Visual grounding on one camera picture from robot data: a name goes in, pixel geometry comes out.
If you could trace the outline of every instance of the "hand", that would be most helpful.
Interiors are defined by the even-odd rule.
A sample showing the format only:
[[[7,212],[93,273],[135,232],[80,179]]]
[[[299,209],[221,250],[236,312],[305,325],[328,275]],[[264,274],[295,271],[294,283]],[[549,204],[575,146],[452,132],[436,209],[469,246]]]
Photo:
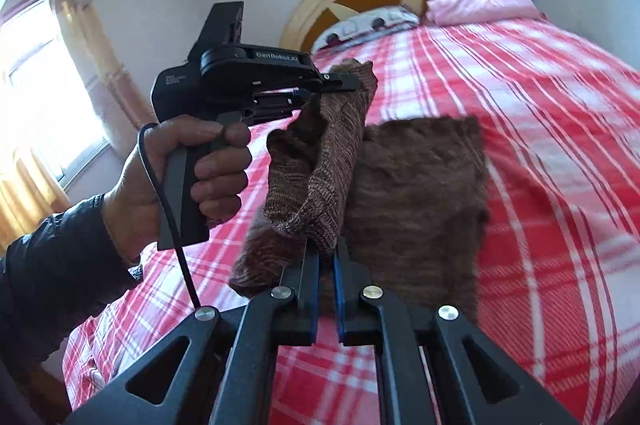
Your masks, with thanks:
[[[220,137],[222,131],[217,122],[178,116],[146,132],[146,154],[158,179],[162,179],[165,158],[178,145],[201,145]],[[191,188],[191,197],[200,204],[211,227],[226,223],[238,213],[242,204],[238,194],[248,182],[244,170],[252,159],[247,148],[251,133],[246,125],[229,125],[225,140],[230,147],[212,152],[196,163],[199,181]],[[104,196],[102,206],[102,217],[114,245],[130,261],[135,261],[146,245],[158,240],[159,209],[136,147],[118,184]]]

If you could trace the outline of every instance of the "red and white plaid blanket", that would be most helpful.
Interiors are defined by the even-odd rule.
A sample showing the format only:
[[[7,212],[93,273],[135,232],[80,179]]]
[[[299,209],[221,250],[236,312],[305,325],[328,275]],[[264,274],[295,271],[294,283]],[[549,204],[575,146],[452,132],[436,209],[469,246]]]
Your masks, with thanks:
[[[543,21],[420,27],[333,56],[373,60],[367,118],[480,119],[491,222],[478,255],[480,327],[585,424],[602,423],[640,373],[640,73]],[[244,300],[226,284],[267,188],[269,131],[255,127],[242,211],[186,250],[203,304]],[[174,254],[149,247],[145,281],[79,326],[66,349],[82,405],[191,312]],[[281,347],[271,422],[377,423],[372,350]]]

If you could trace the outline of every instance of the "silver screw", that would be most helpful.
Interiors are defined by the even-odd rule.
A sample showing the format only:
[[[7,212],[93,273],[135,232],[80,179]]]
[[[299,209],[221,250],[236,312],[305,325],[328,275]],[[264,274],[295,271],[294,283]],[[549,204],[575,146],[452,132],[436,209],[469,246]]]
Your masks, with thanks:
[[[288,299],[291,296],[291,288],[289,286],[276,286],[271,290],[271,296],[278,300]]]
[[[385,294],[380,286],[367,286],[362,290],[362,294],[367,299],[379,299]]]
[[[444,320],[455,320],[460,312],[453,306],[441,306],[438,310],[438,316]]]
[[[213,320],[216,316],[216,309],[212,306],[203,306],[201,308],[196,309],[195,312],[196,319],[200,322],[206,322],[208,320]]]

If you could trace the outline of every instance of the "pillow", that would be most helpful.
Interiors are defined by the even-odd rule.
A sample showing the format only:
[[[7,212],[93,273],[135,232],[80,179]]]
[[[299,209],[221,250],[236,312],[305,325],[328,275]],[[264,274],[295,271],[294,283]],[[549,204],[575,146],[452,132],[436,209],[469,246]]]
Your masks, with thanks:
[[[418,15],[404,6],[386,6],[358,13],[326,29],[311,47],[314,55],[322,49],[340,50],[369,42],[420,25]]]
[[[437,26],[539,19],[542,15],[531,0],[430,0],[427,8],[427,20]]]

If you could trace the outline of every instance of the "black cable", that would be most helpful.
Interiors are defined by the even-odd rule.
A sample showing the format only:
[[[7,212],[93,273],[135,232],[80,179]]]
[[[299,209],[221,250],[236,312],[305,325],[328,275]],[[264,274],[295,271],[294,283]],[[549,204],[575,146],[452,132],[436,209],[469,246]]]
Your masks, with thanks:
[[[187,266],[187,259],[185,259],[184,257],[184,250],[180,245],[180,232],[178,231],[178,225],[176,225],[175,223],[174,212],[171,209],[171,205],[169,204],[168,199],[164,195],[162,185],[158,181],[158,177],[156,177],[156,173],[151,167],[149,158],[146,155],[145,132],[149,129],[153,129],[156,126],[158,126],[157,123],[147,123],[142,129],[140,129],[140,132],[138,132],[138,152],[140,152],[140,159],[142,160],[142,166],[145,168],[146,176],[149,178],[151,186],[156,192],[156,196],[158,196],[158,201],[160,201],[160,206],[162,207],[162,211],[164,212],[164,216],[166,217],[166,221],[169,226],[169,232],[171,233],[171,240],[174,243],[175,254],[178,257],[180,271],[182,272],[184,283],[187,284],[187,291],[189,292],[189,296],[191,297],[191,302],[193,303],[193,307],[198,309],[201,306],[200,299],[198,299],[198,293],[196,292],[196,287],[193,284],[193,279],[191,278],[191,273],[189,272],[189,267]]]

